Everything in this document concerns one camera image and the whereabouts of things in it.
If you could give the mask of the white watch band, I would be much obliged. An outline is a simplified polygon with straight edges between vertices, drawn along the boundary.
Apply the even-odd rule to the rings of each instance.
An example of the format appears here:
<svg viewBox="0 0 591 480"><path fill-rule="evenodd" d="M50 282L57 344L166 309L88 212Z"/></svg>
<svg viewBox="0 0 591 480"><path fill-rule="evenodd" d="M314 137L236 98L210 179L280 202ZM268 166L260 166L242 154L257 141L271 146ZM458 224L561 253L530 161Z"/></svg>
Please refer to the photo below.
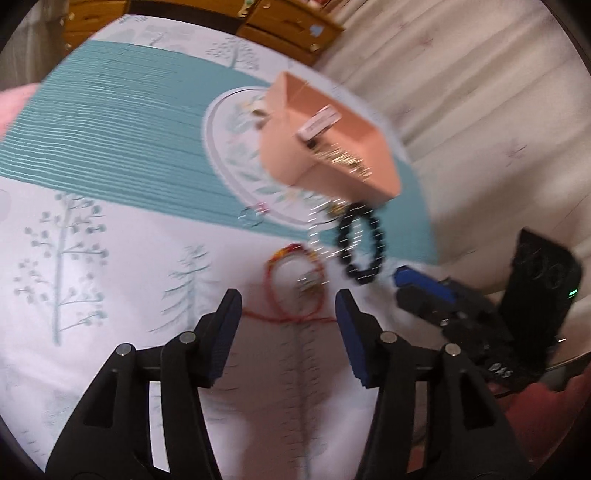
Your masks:
<svg viewBox="0 0 591 480"><path fill-rule="evenodd" d="M341 119L342 114L334 106L322 107L297 129L297 138L304 143L311 142L334 127Z"/></svg>

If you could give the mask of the pink rectangular tray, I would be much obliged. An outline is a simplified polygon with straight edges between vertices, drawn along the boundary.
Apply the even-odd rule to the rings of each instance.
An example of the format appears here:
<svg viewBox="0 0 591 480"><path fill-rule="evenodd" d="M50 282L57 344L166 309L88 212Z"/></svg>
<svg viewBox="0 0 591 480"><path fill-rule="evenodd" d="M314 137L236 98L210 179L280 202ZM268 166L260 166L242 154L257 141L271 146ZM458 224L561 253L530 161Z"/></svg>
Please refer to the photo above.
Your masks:
<svg viewBox="0 0 591 480"><path fill-rule="evenodd" d="M372 207L401 193L384 134L346 105L283 71L264 107L259 157L277 182Z"/></svg>

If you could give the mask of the cream floral curtain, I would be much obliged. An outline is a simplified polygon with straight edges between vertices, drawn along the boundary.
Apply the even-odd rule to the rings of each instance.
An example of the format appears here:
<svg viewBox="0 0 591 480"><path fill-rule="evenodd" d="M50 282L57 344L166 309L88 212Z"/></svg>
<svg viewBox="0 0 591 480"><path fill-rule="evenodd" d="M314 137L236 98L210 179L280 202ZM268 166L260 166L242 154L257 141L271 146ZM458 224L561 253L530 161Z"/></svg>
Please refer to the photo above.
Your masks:
<svg viewBox="0 0 591 480"><path fill-rule="evenodd" d="M480 286L530 228L590 259L590 76L539 1L346 1L322 73L398 131L440 262Z"/></svg>

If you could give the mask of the wooden desk with drawers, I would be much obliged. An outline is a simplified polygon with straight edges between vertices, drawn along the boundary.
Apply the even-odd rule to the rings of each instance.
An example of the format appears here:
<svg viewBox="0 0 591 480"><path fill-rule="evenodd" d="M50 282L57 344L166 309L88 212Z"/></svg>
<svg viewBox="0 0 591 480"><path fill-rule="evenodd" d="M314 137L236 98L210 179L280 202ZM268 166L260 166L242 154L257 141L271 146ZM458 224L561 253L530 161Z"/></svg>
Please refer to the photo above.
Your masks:
<svg viewBox="0 0 591 480"><path fill-rule="evenodd" d="M60 18L69 52L125 14L177 20L221 31L270 48L304 65L342 35L322 1L68 1Z"/></svg>

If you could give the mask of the tree print tablecloth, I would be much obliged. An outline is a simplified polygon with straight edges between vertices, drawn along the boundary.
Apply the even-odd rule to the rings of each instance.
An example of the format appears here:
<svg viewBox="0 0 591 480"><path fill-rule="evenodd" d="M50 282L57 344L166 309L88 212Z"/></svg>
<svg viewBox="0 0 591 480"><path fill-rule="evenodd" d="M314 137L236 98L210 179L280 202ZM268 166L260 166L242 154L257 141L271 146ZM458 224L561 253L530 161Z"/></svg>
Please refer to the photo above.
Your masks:
<svg viewBox="0 0 591 480"><path fill-rule="evenodd" d="M276 251L308 238L321 198L259 161L252 107L287 71L380 127L403 183L378 213L388 257L360 287L325 259L329 294L408 342L440 335L394 304L402 264L436 259L418 179L389 123L322 74L214 30L126 15L42 82L1 142L1 414L44 466L115 347L158 346L238 289L222 378L201 394L226 479L349 479L375 395L353 377L334 304L309 324L266 302Z"/></svg>

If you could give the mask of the gold ornate brooch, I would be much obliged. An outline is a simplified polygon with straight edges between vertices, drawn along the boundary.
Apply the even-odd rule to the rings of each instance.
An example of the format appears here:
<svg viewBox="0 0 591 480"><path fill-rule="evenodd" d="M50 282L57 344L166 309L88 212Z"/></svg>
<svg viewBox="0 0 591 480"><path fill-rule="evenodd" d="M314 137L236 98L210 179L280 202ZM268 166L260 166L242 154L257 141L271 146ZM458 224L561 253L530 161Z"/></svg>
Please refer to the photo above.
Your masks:
<svg viewBox="0 0 591 480"><path fill-rule="evenodd" d="M358 176L363 180L367 180L373 174L372 169L366 165L362 157L346 151L338 145L317 145L312 152L314 152L315 158L318 160L332 165L346 167L350 174Z"/></svg>

